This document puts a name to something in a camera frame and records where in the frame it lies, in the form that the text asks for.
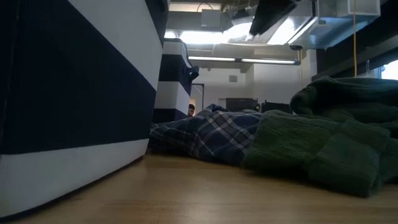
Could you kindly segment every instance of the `plaid blanket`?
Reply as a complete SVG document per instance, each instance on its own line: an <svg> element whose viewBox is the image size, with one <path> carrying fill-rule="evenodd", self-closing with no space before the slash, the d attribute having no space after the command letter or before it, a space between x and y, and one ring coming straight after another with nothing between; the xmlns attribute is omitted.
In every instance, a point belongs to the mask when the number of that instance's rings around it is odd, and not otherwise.
<svg viewBox="0 0 398 224"><path fill-rule="evenodd" d="M229 112L210 105L192 118L153 124L149 147L155 152L184 153L208 162L240 166L253 142L261 113Z"/></svg>

